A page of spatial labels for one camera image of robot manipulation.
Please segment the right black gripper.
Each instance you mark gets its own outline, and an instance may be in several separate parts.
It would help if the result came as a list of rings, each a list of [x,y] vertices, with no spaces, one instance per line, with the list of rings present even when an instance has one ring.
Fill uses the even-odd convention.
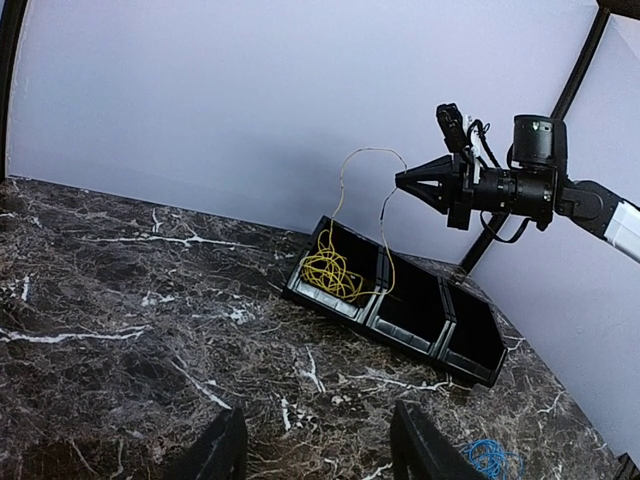
[[[447,226],[468,230],[473,209],[479,167],[463,154],[444,155],[432,161],[399,172],[396,180],[444,180],[451,177],[449,195],[440,182],[396,183],[396,187],[429,207],[446,215]]]

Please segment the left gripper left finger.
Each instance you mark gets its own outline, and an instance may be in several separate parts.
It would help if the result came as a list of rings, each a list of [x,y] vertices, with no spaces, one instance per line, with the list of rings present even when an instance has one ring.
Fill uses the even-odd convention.
[[[165,479],[245,479],[248,431],[244,412],[221,412],[200,437],[172,464]]]

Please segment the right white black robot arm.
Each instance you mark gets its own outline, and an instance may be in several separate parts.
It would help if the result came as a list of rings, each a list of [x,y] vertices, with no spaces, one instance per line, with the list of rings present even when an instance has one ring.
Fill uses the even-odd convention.
[[[554,215],[605,241],[633,260],[639,258],[639,209],[601,184],[571,181],[566,125],[560,119],[517,115],[507,165],[501,167],[479,119],[453,104],[436,113],[448,154],[400,172],[396,186],[466,230],[471,213],[520,216],[545,230]]]

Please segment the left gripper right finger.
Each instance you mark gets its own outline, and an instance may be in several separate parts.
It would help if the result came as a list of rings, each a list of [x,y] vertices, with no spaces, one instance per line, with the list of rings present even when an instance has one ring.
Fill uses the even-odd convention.
[[[486,479],[414,404],[396,402],[390,448],[394,479]]]

